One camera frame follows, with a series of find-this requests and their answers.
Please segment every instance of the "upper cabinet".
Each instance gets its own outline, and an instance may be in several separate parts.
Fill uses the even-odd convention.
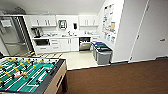
[[[80,26],[98,26],[98,16],[79,16]]]
[[[29,17],[32,26],[56,26],[55,15],[30,15]]]

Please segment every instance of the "dishwasher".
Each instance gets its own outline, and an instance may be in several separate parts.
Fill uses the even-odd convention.
[[[79,51],[90,50],[90,47],[91,47],[90,37],[79,38]]]

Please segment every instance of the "faucet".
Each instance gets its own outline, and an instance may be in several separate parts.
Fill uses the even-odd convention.
[[[68,31],[68,33],[69,33],[69,36],[70,36],[70,33],[71,33],[71,32],[70,32],[70,31]]]

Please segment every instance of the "foosball player figure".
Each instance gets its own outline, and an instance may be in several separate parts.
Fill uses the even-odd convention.
[[[39,81],[39,80],[36,80],[35,85],[38,85],[38,84],[40,84],[40,81]]]
[[[17,64],[17,63],[18,63],[18,61],[14,61],[14,63],[15,63],[15,65],[16,65],[16,66],[18,66],[18,64]]]
[[[25,78],[27,78],[27,72],[24,72],[24,73],[23,73],[23,76],[24,76]]]
[[[16,61],[17,60],[17,58],[13,58],[13,61]]]
[[[28,66],[27,66],[27,65],[25,65],[26,70],[27,70],[27,67],[28,67]]]
[[[6,71],[6,69],[5,69],[5,68],[2,68],[2,70],[3,70],[3,71]]]
[[[11,77],[11,75],[9,74],[9,72],[6,71],[5,74],[8,75],[8,77]]]
[[[20,71],[20,74],[22,74],[22,69],[20,69],[19,71]]]
[[[36,65],[33,65],[34,70],[36,70]]]
[[[13,67],[13,68],[16,70],[16,72],[18,72],[18,71],[19,71],[16,67]]]
[[[4,87],[5,86],[5,82],[4,81],[0,81],[1,86]]]
[[[44,60],[43,60],[43,59],[41,59],[41,60],[40,60],[40,63],[41,63],[41,64],[42,64],[42,63],[44,63]]]
[[[55,65],[55,62],[52,62],[53,65]]]
[[[31,61],[31,65],[32,65],[32,66],[33,66],[33,62],[34,62],[34,61]]]
[[[15,78],[15,75],[14,74],[12,74],[12,79],[14,79]]]
[[[30,63],[30,59],[26,59],[26,62]]]
[[[12,61],[12,59],[11,59],[11,58],[7,58],[6,60],[7,60],[7,61]]]
[[[46,73],[48,73],[48,70],[45,70],[46,71]]]
[[[20,65],[22,65],[22,67],[25,67],[25,65],[22,62],[20,62]]]

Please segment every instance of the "trash can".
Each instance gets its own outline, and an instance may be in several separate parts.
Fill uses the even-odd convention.
[[[102,42],[96,42],[96,43],[93,43],[93,56],[94,56],[94,59],[97,61],[97,48],[99,47],[107,47],[105,43],[102,43]]]
[[[106,65],[109,64],[112,50],[107,47],[100,47],[97,50],[97,64],[98,65]]]

